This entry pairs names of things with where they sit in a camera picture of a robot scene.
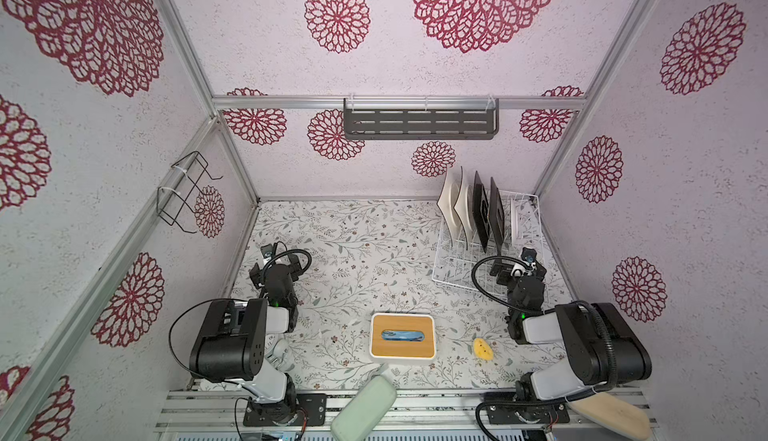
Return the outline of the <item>white square plate black rim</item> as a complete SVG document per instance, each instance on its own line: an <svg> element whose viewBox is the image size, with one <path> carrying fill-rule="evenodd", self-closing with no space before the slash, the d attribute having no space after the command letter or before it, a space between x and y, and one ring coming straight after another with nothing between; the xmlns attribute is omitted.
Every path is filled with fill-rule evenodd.
<svg viewBox="0 0 768 441"><path fill-rule="evenodd" d="M462 224L455 204L458 200L461 186L461 175L455 168L445 173L445 179L437 205L443 215L451 241L457 241L462 232Z"/></svg>

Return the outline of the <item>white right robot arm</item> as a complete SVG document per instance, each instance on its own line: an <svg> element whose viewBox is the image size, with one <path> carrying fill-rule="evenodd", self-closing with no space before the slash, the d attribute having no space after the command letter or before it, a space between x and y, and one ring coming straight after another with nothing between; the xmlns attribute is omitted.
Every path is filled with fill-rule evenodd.
<svg viewBox="0 0 768 441"><path fill-rule="evenodd" d="M543 409L579 401L616 386L648 379L649 352L616 306L575 300L543 308L546 269L533 253L496 255L477 262L475 288L506 307L507 331L519 345L562 344L563 360L523 375L508 406Z"/></svg>

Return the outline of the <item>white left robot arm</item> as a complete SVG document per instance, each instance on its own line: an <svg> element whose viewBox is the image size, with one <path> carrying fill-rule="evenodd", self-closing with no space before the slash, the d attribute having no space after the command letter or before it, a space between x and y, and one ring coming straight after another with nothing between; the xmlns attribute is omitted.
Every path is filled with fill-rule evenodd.
<svg viewBox="0 0 768 441"><path fill-rule="evenodd" d="M294 422L299 405L291 377L267 360L267 337L295 330L299 302L294 284L310 265L290 254L286 264L254 266L249 277L259 296L212 300L189 357L194 377L246 391L254 415L277 425Z"/></svg>

